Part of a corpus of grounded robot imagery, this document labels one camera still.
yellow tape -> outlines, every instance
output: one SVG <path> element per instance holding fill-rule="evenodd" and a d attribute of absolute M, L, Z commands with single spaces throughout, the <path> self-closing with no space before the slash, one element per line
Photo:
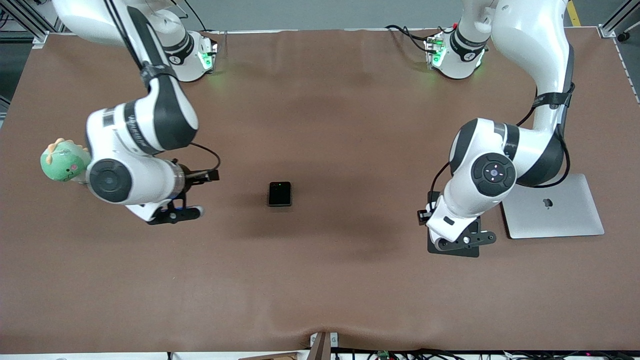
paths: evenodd
<path fill-rule="evenodd" d="M 580 25 L 580 19 L 578 19 L 578 13 L 575 11 L 575 6 L 573 5 L 572 0 L 569 0 L 569 3 L 567 3 L 566 11 L 569 13 L 569 18 L 571 19 L 571 25 L 582 26 Z"/>

metal frame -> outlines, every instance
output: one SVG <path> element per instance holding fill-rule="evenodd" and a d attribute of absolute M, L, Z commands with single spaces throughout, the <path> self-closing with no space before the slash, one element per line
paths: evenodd
<path fill-rule="evenodd" d="M 625 26 L 625 23 L 628 22 L 630 16 L 636 12 L 640 13 L 640 0 L 625 0 L 607 22 L 598 26 L 600 36 L 603 38 L 612 38 L 615 37 L 616 31 L 625 31 L 628 28 L 628 26 Z"/>
<path fill-rule="evenodd" d="M 4 96 L 0 95 L 0 105 L 3 108 L 6 108 L 7 110 L 9 110 L 9 105 L 11 105 L 11 101 L 5 98 Z M 0 109 L 0 126 L 2 126 L 2 123 L 4 122 L 4 118 L 6 118 L 6 110 Z"/>
<path fill-rule="evenodd" d="M 55 24 L 50 24 L 25 0 L 0 0 L 0 6 L 26 30 L 3 32 L 0 37 L 2 42 L 30 42 L 33 39 L 36 43 L 42 43 L 49 33 L 64 30 L 59 19 Z"/>

black joint cap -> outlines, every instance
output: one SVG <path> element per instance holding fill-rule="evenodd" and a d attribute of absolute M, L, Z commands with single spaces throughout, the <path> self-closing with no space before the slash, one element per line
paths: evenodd
<path fill-rule="evenodd" d="M 209 172 L 209 180 L 211 181 L 218 181 L 220 180 L 220 173 L 218 172 L 218 170 L 212 170 Z"/>
<path fill-rule="evenodd" d="M 114 203 L 129 197 L 133 181 L 127 167 L 114 159 L 96 162 L 89 173 L 89 186 L 100 198 Z"/>
<path fill-rule="evenodd" d="M 476 159 L 471 175 L 472 181 L 481 194 L 496 197 L 513 186 L 516 172 L 509 158 L 491 152 Z"/>
<path fill-rule="evenodd" d="M 427 194 L 427 201 L 429 202 L 436 202 L 438 201 L 438 198 L 440 197 L 440 192 L 429 192 Z"/>
<path fill-rule="evenodd" d="M 418 210 L 418 224 L 420 226 L 427 225 L 427 221 L 431 218 L 431 213 L 426 210 Z"/>

phone screen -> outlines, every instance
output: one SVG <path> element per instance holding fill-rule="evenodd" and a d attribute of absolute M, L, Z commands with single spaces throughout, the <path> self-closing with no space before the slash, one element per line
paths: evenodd
<path fill-rule="evenodd" d="M 291 183 L 277 181 L 269 184 L 269 206 L 291 206 Z"/>

floor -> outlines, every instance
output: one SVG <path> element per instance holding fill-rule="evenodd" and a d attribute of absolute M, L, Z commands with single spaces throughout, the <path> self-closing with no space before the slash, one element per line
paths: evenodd
<path fill-rule="evenodd" d="M 607 20 L 622 0 L 573 2 L 581 25 L 596 26 Z M 462 9 L 461 0 L 190 0 L 189 3 L 207 29 L 228 31 L 382 28 L 389 24 L 434 28 L 456 22 Z M 202 29 L 188 6 L 185 3 L 181 6 L 189 15 L 183 20 L 185 27 Z M 566 25 L 571 26 L 569 16 L 565 19 Z M 640 28 L 632 32 L 629 40 L 619 44 L 619 49 L 628 76 L 635 84 L 640 84 Z M 0 95 L 9 101 L 29 51 L 29 44 L 0 44 Z"/>

